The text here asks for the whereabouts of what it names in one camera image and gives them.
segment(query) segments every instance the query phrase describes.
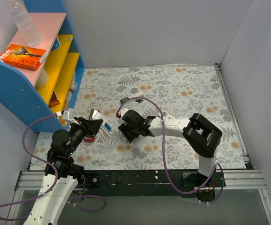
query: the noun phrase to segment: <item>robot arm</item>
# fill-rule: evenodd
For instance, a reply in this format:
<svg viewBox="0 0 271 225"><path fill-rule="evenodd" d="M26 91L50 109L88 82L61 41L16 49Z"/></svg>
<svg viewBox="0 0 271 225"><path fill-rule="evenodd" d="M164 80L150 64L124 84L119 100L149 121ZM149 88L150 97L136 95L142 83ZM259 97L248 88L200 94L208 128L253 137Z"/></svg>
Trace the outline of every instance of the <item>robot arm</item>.
<svg viewBox="0 0 271 225"><path fill-rule="evenodd" d="M70 118L69 111L65 111L63 119L72 123L70 131L58 130L52 135L51 148L47 153L48 162L52 163L57 171L57 183L53 189L45 194L56 177L54 170L46 166L39 195L25 225L56 225L70 194L76 187L85 184L84 167L74 164L71 157L77 146L85 137L94 137L103 120L86 120L82 117Z"/></svg>
<svg viewBox="0 0 271 225"><path fill-rule="evenodd" d="M162 120L155 116L144 119L134 110L122 109L120 115L124 124L119 130L131 143L139 135L163 135ZM194 113L189 119L166 119L166 136L185 138L199 155L198 173L208 177L215 165L217 147L222 132L201 114Z"/></svg>

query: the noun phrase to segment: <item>plastic water bottle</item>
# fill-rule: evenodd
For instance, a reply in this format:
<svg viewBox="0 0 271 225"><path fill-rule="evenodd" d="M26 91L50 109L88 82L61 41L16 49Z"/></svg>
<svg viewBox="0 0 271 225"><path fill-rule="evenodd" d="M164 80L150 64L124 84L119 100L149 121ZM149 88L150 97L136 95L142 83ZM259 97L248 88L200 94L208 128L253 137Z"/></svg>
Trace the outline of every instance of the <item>plastic water bottle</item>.
<svg viewBox="0 0 271 225"><path fill-rule="evenodd" d="M23 33L25 41L29 46L37 46L42 42L42 38L32 22L25 6L18 0L6 0L8 9L18 29Z"/></svg>

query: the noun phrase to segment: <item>floral mat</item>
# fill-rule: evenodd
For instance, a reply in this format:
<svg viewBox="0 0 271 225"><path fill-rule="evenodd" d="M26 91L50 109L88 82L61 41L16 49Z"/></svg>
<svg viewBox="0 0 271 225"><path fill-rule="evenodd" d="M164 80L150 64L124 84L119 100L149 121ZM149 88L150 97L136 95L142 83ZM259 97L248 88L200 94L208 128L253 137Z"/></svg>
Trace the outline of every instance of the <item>floral mat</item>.
<svg viewBox="0 0 271 225"><path fill-rule="evenodd" d="M201 113L223 132L217 161L224 168L245 168L242 149L214 67L134 67L86 69L75 105L76 116L88 118L99 109L114 129L112 137L100 131L93 144L80 144L72 157L86 170L163 169L161 137L138 137L132 143L119 132L115 117L120 99L139 91L177 119ZM143 117L157 115L148 102L126 104ZM33 153L47 157L50 133L40 133ZM196 169L198 155L185 139L166 137L169 169ZM31 160L30 170L44 170L45 164Z"/></svg>

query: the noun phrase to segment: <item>glass panel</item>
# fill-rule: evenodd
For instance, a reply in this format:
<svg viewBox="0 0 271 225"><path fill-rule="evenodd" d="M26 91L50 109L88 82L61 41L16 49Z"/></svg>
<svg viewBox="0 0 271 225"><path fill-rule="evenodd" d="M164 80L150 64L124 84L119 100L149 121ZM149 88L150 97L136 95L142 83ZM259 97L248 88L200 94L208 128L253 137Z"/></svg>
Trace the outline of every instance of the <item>glass panel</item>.
<svg viewBox="0 0 271 225"><path fill-rule="evenodd" d="M37 194L38 191L25 191L23 199ZM106 199L107 206L99 213L89 213L67 203L57 224L269 224L257 189L224 190L221 198L210 206L187 202L180 196L124 196ZM85 199L81 204L96 209L103 202L99 199ZM33 202L22 204L18 217L28 215L32 206ZM16 225L22 224L23 221L16 222Z"/></svg>

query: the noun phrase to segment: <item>small box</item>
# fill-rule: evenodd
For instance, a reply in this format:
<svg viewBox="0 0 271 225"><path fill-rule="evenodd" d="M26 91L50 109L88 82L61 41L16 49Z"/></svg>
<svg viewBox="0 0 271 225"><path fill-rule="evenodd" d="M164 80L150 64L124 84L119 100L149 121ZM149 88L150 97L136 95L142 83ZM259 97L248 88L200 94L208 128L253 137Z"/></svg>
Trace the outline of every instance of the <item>small box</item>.
<svg viewBox="0 0 271 225"><path fill-rule="evenodd" d="M75 92L75 91L76 91L76 88L77 88L77 83L76 83L75 80L72 80L72 81L71 81L71 84L70 84L70 87L69 87L69 91Z"/></svg>
<svg viewBox="0 0 271 225"><path fill-rule="evenodd" d="M76 72L74 71L72 81L76 80Z"/></svg>
<svg viewBox="0 0 271 225"><path fill-rule="evenodd" d="M49 102L49 107L50 108L52 108L52 107L54 107L54 106L56 106L56 105L59 105L60 104L60 101L58 100L58 98L57 98L57 95L56 95L56 93L55 93L55 91L53 91L53 93L52 93L52 96L51 96L51 99L50 99L50 102Z"/></svg>
<svg viewBox="0 0 271 225"><path fill-rule="evenodd" d="M47 55L47 51L43 49L11 44L0 54L0 58L13 67L36 71Z"/></svg>
<svg viewBox="0 0 271 225"><path fill-rule="evenodd" d="M68 108L68 106L69 106L69 102L68 101L65 101L65 104L64 104L64 109L67 109Z"/></svg>
<svg viewBox="0 0 271 225"><path fill-rule="evenodd" d="M70 102L70 101L71 101L71 98L72 98L72 92L71 92L71 91L68 91L68 94L67 94L67 97L66 97L66 101L67 101L67 102Z"/></svg>

